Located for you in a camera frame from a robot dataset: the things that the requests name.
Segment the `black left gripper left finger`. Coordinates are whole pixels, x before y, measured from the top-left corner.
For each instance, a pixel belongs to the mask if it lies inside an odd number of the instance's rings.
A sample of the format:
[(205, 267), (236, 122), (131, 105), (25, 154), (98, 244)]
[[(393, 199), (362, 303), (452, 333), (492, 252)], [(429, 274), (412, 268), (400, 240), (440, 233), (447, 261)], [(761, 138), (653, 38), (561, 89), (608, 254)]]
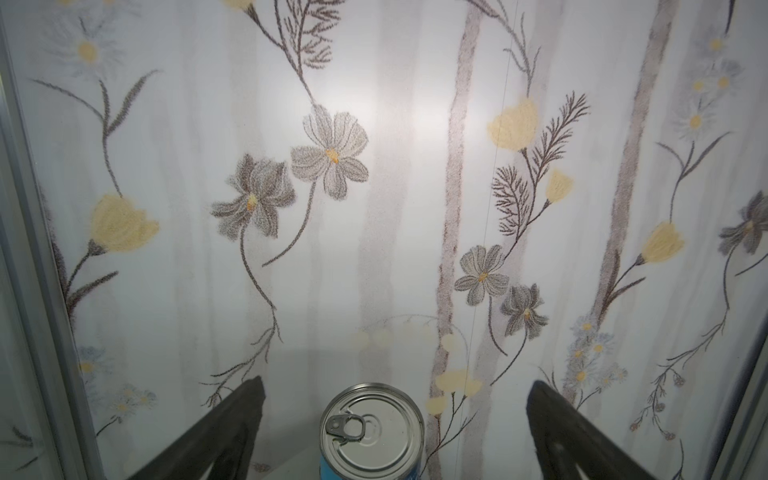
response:
[(244, 479), (266, 399), (261, 377), (245, 381), (134, 479)]

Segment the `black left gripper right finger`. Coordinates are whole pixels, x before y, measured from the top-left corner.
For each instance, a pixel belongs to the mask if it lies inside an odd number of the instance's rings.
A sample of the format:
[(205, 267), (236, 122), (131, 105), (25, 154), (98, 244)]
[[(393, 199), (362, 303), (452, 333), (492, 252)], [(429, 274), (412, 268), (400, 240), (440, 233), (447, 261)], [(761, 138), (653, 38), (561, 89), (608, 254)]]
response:
[(526, 414), (545, 479), (653, 479), (545, 382), (532, 384)]

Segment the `blue label tall can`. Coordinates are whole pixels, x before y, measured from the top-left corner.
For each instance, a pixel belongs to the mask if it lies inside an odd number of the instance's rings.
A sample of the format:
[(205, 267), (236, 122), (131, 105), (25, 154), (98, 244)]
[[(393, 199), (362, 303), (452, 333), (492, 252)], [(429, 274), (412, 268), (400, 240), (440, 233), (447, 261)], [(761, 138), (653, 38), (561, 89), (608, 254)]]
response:
[(327, 405), (319, 422), (319, 478), (420, 477), (425, 422), (416, 403), (382, 383), (354, 385)]

